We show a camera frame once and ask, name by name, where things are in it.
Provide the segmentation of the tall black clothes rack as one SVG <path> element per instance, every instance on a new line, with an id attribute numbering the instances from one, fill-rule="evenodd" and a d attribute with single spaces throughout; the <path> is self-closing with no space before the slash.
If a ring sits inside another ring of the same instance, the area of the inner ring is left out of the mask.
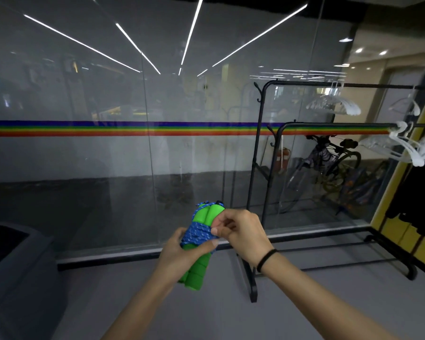
<path id="1" fill-rule="evenodd" d="M 315 136 L 337 136 L 337 135 L 345 135 L 345 136 L 372 136 L 372 135 L 388 135 L 389 130 L 396 126 L 395 123 L 318 123 L 318 122 L 297 122 L 297 121 L 291 121 L 286 123 L 266 123 L 266 131 L 270 132 L 270 135 L 272 134 L 274 138 L 274 142 L 272 143 L 273 153 L 272 153 L 272 159 L 271 159 L 271 165 L 269 167 L 269 170 L 263 169 L 261 164 L 257 163 L 257 154 L 258 154 L 258 148 L 260 144 L 260 137 L 262 134 L 262 118 L 264 115 L 264 107 L 266 102 L 266 92 L 267 89 L 270 86 L 299 86 L 299 87 L 323 87 L 326 86 L 325 83 L 319 83 L 319 82 L 292 82 L 292 81 L 283 81 L 283 80 L 270 80 L 268 81 L 262 88 L 259 87 L 259 85 L 255 82 L 254 86 L 257 88 L 260 98 L 257 99 L 259 102 L 259 115 L 258 115 L 258 122 L 256 126 L 256 133 L 255 133 L 255 147 L 254 147 L 254 154 L 252 158 L 252 166 L 251 166 L 251 176 L 250 176 L 250 182 L 249 182 L 249 191 L 247 195 L 247 204 L 246 209 L 250 210 L 251 208 L 251 200 L 253 196 L 253 186 L 254 186 L 254 179 L 255 179 L 255 171 L 259 171 L 262 176 L 266 179 L 266 192 L 265 192 L 265 199 L 264 203 L 262 205 L 261 210 L 261 224 L 265 230 L 267 230 L 267 222 L 268 217 L 272 217 L 270 221 L 274 218 L 277 219 L 279 214 L 276 213 L 269 213 L 272 209 L 270 206 L 275 206 L 276 204 L 269 203 L 270 197 L 272 195 L 272 187 L 275 179 L 275 171 L 274 167 L 277 160 L 277 151 L 278 149 L 281 149 L 283 152 L 283 145 L 282 145 L 282 137 L 284 135 L 288 136 L 309 136 L 309 135 L 315 135 Z M 413 89 L 415 87 L 416 91 L 421 91 L 422 93 L 425 91 L 425 85 L 383 85 L 383 84 L 352 84 L 352 83 L 339 83 L 340 87 L 349 87 L 349 88 L 357 88 L 357 89 L 370 89 L 375 88 L 377 90 L 379 89 L 396 89 L 396 90 L 407 90 L 407 89 Z M 347 217 L 355 217 L 356 219 L 353 220 L 352 226 L 359 226 L 359 225 L 370 225 L 372 227 L 373 222 L 373 216 L 376 216 L 377 209 L 379 206 L 376 205 L 376 203 L 372 206 L 371 211 L 374 211 L 374 214 L 372 215 L 372 219 L 370 220 L 369 215 L 365 215 L 362 217 L 357 217 L 353 213 L 350 213 L 350 211 L 341 204 L 338 204 L 338 201 L 332 201 L 329 200 L 331 205 L 336 205 L 338 207 L 337 215 L 340 214 L 340 212 L 345 213 Z"/>

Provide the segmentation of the person's right hand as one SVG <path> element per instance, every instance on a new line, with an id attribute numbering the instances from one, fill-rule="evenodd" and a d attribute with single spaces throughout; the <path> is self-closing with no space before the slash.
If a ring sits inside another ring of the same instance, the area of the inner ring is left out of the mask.
<path id="1" fill-rule="evenodd" d="M 272 251 L 270 240 L 259 217 L 248 210 L 225 209 L 212 221 L 211 227 L 228 226 L 234 230 L 226 239 L 245 261 L 258 267 L 267 253 Z"/>

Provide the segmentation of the bunch of clear plastic hangers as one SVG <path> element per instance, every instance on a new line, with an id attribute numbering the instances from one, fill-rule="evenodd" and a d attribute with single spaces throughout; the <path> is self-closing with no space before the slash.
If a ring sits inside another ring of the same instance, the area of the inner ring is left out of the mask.
<path id="1" fill-rule="evenodd" d="M 360 107 L 352 100 L 346 99 L 340 95 L 342 88 L 339 82 L 332 82 L 330 87 L 318 97 L 315 97 L 306 105 L 306 109 L 314 112 L 322 112 L 333 115 L 361 115 Z"/>
<path id="2" fill-rule="evenodd" d="M 359 145 L 389 159 L 422 167 L 425 165 L 425 136 L 416 142 L 402 135 L 412 127 L 413 123 L 398 121 L 388 135 L 369 136 L 361 140 Z"/>

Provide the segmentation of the person's left hand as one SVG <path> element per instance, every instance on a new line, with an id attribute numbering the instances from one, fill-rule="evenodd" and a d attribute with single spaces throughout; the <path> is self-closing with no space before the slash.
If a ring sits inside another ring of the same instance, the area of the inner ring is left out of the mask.
<path id="1" fill-rule="evenodd" d="M 180 243 L 187 228 L 178 228 L 164 245 L 153 275 L 169 285 L 174 285 L 202 256 L 185 256 Z"/>

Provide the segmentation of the person's right forearm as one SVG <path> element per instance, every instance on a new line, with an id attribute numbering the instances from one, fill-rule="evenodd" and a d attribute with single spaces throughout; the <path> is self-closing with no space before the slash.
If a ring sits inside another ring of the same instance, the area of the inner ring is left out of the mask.
<path id="1" fill-rule="evenodd" d="M 284 292 L 324 340 L 400 340 L 313 280 L 277 250 L 267 253 L 256 268 Z"/>

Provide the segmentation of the dark bicycle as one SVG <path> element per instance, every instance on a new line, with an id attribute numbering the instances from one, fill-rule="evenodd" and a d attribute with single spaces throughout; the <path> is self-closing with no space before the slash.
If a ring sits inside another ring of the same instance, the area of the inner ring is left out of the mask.
<path id="1" fill-rule="evenodd" d="M 296 158 L 294 167 L 285 179 L 277 206 L 277 214 L 291 211 L 310 185 L 319 184 L 327 194 L 339 192 L 347 174 L 357 169 L 362 155 L 354 150 L 358 142 L 346 138 L 339 144 L 331 136 L 306 136 L 316 142 L 306 158 Z"/>

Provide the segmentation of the black hanging garment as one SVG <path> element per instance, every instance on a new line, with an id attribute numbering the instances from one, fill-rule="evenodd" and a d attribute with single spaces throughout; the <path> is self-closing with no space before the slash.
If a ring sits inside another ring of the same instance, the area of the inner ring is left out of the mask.
<path id="1" fill-rule="evenodd" d="M 412 167 L 387 209 L 385 216 L 410 223 L 425 237 L 425 165 Z"/>

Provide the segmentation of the person's left forearm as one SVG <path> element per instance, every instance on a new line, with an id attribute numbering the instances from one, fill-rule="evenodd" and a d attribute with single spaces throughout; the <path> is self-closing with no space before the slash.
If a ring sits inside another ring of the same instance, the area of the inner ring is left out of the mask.
<path id="1" fill-rule="evenodd" d="M 141 340 L 160 304 L 186 268 L 158 264 L 142 288 L 131 298 L 101 340 Z"/>

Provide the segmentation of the grey bin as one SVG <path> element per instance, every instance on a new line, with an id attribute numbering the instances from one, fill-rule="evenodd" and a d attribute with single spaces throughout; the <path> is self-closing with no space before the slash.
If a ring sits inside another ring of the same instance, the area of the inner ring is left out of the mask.
<path id="1" fill-rule="evenodd" d="M 0 307 L 29 315 L 46 305 L 63 305 L 53 237 L 30 227 L 0 223 Z"/>

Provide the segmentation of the single clear plastic hanger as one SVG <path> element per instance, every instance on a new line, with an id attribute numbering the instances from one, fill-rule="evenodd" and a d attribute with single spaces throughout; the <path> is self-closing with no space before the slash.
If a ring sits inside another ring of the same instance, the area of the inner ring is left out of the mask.
<path id="1" fill-rule="evenodd" d="M 392 103 L 388 108 L 389 111 L 397 114 L 418 117 L 421 114 L 418 103 L 414 100 L 416 89 L 413 87 L 407 97 L 402 97 Z"/>

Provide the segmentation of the short black clothes rack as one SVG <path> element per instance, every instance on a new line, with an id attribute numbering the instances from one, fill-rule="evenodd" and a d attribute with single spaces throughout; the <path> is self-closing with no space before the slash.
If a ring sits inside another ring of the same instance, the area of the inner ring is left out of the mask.
<path id="1" fill-rule="evenodd" d="M 357 151 L 352 151 L 351 149 L 356 148 L 359 143 L 352 139 L 345 139 L 340 145 L 331 143 L 329 139 L 336 135 L 340 134 L 351 134 L 351 135 L 372 135 L 372 136 L 382 136 L 385 139 L 388 138 L 394 142 L 395 145 L 403 146 L 404 150 L 408 152 L 411 163 L 421 163 L 425 162 L 422 158 L 423 150 L 425 149 L 425 144 L 410 144 L 409 139 L 400 137 L 400 133 L 406 133 L 409 130 L 408 124 L 404 121 L 399 121 L 397 123 L 306 123 L 306 122 L 287 122 L 281 125 L 277 131 L 274 131 L 274 128 L 270 124 L 266 125 L 267 130 L 271 132 L 274 137 L 274 143 L 271 144 L 273 147 L 273 154 L 270 167 L 266 170 L 256 161 L 256 155 L 258 150 L 259 138 L 261 133 L 261 122 L 258 123 L 257 133 L 255 137 L 255 151 L 254 158 L 252 161 L 251 168 L 251 178 L 249 183 L 249 192 L 247 196 L 246 209 L 250 210 L 251 207 L 251 197 L 253 191 L 253 182 L 255 177 L 255 171 L 258 170 L 261 172 L 265 180 L 267 181 L 266 185 L 266 194 L 264 203 L 262 205 L 261 213 L 261 224 L 265 226 L 266 222 L 266 213 L 269 206 L 269 199 L 271 196 L 272 185 L 275 178 L 274 168 L 276 166 L 276 161 L 278 158 L 278 151 L 281 152 L 280 157 L 280 168 L 283 168 L 283 144 L 282 137 L 286 129 L 294 130 L 293 135 L 303 135 L 308 140 L 314 140 L 316 142 L 315 150 L 318 155 L 318 159 L 310 160 L 312 166 L 310 166 L 309 161 L 300 160 L 298 165 L 293 171 L 293 175 L 290 178 L 289 182 L 284 182 L 281 190 L 280 197 L 278 199 L 277 205 L 277 214 L 281 213 L 281 207 L 283 206 L 283 193 L 286 186 L 289 186 L 292 181 L 299 175 L 299 172 L 305 170 L 312 170 L 318 172 L 319 176 L 322 178 L 321 183 L 326 183 L 330 185 L 334 182 L 329 176 L 333 176 L 334 179 L 339 179 L 339 184 L 335 184 L 333 188 L 323 188 L 326 192 L 326 195 L 323 196 L 323 203 L 329 201 L 332 205 L 335 205 L 337 208 L 337 215 L 341 212 L 348 211 L 348 204 L 357 201 L 354 190 L 358 189 L 361 191 L 361 186 L 356 187 L 355 183 L 351 186 L 346 185 L 346 179 L 351 177 L 351 173 L 357 171 L 361 163 L 361 154 Z M 334 264 L 326 265 L 321 267 L 305 268 L 302 269 L 304 272 L 313 272 L 317 270 L 325 269 L 336 269 L 336 268 L 346 268 L 346 267 L 355 267 L 362 265 L 370 264 L 379 264 L 379 263 L 392 263 L 399 262 L 404 265 L 407 269 L 405 277 L 413 281 L 417 278 L 418 267 L 416 266 L 417 259 L 414 258 L 414 253 L 408 253 L 407 251 L 401 249 L 399 246 L 392 244 L 385 236 L 381 234 L 384 224 L 381 224 L 379 230 L 375 230 L 370 224 L 354 224 L 352 226 L 338 227 L 338 228 L 324 228 L 316 229 L 309 231 L 302 231 L 299 233 L 288 233 L 288 234 L 279 234 L 276 237 L 272 237 L 271 240 L 273 243 L 279 242 L 290 242 L 297 240 L 308 240 L 316 238 L 326 238 L 330 236 L 341 236 L 348 234 L 357 234 L 357 233 L 368 233 L 360 242 L 352 243 L 340 243 L 327 246 L 312 246 L 312 247 L 303 247 L 303 248 L 294 248 L 294 249 L 283 249 L 280 253 L 286 252 L 298 252 L 298 251 L 312 251 L 312 250 L 326 250 L 334 248 L 343 248 L 343 247 L 352 247 L 358 245 L 370 245 L 377 244 L 382 247 L 387 253 L 391 255 L 390 258 L 382 257 L 378 260 L 365 261 L 365 262 L 354 262 L 354 263 L 344 263 L 344 264 Z"/>

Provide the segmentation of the black partition base rail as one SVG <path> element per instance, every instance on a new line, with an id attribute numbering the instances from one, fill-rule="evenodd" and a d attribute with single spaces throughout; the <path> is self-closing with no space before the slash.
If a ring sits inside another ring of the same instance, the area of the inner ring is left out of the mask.
<path id="1" fill-rule="evenodd" d="M 272 243 L 280 243 L 313 238 L 323 238 L 329 236 L 338 236 L 344 234 L 354 234 L 360 232 L 370 232 L 372 230 L 373 228 L 370 225 L 359 225 L 346 226 L 340 228 L 304 230 L 283 234 L 272 234 L 269 235 L 268 238 Z M 108 264 L 152 260 L 159 257 L 161 250 L 161 248 L 153 248 L 128 252 L 106 253 L 86 257 L 58 259 L 56 261 L 57 269 L 59 272 L 62 272 L 65 270 L 96 267 Z"/>

